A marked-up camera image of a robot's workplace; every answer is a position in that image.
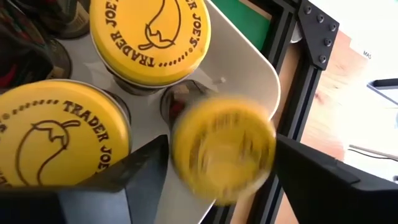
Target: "jar lid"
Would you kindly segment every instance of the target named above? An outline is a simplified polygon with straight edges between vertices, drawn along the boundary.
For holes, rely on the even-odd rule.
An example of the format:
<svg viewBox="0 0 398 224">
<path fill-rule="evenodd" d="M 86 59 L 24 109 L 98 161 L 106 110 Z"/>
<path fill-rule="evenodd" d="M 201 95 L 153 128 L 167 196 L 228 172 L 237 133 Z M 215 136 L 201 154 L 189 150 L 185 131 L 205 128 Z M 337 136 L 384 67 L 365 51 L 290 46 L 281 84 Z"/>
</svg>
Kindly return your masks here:
<svg viewBox="0 0 398 224">
<path fill-rule="evenodd" d="M 13 187 L 75 185 L 126 157 L 118 105 L 83 83 L 51 80 L 0 96 L 0 170 Z"/>
<path fill-rule="evenodd" d="M 199 66 L 210 43 L 203 0 L 95 0 L 90 26 L 104 63 L 142 86 L 183 79 Z"/>
<path fill-rule="evenodd" d="M 174 164 L 199 196 L 224 205 L 253 194 L 267 179 L 275 131 L 259 105 L 216 97 L 199 102 L 177 122 Z"/>
</svg>

